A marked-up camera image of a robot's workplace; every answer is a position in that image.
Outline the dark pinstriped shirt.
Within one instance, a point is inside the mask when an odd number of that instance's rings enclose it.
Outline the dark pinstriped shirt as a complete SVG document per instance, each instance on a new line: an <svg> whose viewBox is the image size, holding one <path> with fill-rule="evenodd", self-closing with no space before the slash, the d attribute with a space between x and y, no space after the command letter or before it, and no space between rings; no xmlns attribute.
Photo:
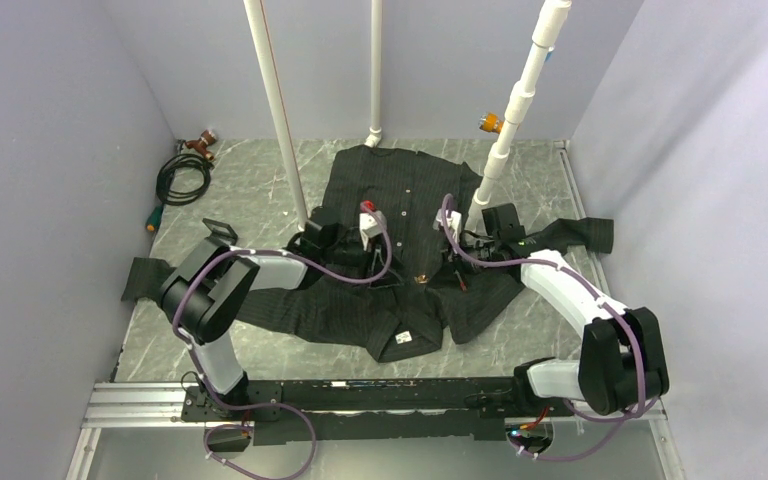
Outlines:
<svg viewBox="0 0 768 480"><path fill-rule="evenodd" d="M443 141L432 147L442 153ZM280 220L275 201L266 199L272 172L243 150L222 159L207 196L189 207L166 212L160 238L149 257L177 267L209 235L203 217L230 222L240 231L242 248L276 249L298 232L293 218ZM563 168L551 143L526 149L537 155L539 173L549 179L527 185L510 162L492 205L513 202L520 223L531 232L557 218L574 218L575 206ZM464 156L457 163L412 149L352 146L333 160L314 156L307 167L330 175L319 203L340 215L343 229L357 227L359 205L369 200L382 210L395 251L400 283L386 288L347 284L327 275L301 291L250 293L231 325L235 356L249 375L260 379L409 378L496 376L535 358L577 359L580 340L547 301L525 289L518 278L486 270L469 278L463 291L443 271L446 237L433 222L445 194L466 209L481 182ZM414 278L426 275L426 284ZM140 299L120 356L119 380L175 380L194 370L186 346L171 332L152 299Z"/></svg>

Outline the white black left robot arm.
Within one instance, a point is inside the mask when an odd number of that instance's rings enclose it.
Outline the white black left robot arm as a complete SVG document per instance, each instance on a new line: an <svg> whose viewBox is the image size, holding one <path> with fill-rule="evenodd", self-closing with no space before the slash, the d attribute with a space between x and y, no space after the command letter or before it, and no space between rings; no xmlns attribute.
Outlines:
<svg viewBox="0 0 768 480"><path fill-rule="evenodd" d="M334 222L310 221L277 250L238 248L210 236L154 289L151 298L185 343L218 417L235 419L250 403L249 378L230 337L249 293L305 290L324 275L353 285L382 279L393 263L392 242L383 221L373 224L348 254Z"/></svg>

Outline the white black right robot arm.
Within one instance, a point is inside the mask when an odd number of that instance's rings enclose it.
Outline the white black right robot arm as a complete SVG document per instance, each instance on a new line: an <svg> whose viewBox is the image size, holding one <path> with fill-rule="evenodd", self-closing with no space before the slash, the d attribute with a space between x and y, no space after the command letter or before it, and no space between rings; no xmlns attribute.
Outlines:
<svg viewBox="0 0 768 480"><path fill-rule="evenodd" d="M596 253L613 248L609 219L560 219L527 234L511 204L482 215L489 236L464 243L454 198L446 195L438 217L454 262L469 270L500 270L516 276L561 314L580 340L575 360L543 358L515 368L511 401L534 415L552 400L583 402L604 420L639 416L669 390L659 321L645 307L611 298L564 258L572 246Z"/></svg>

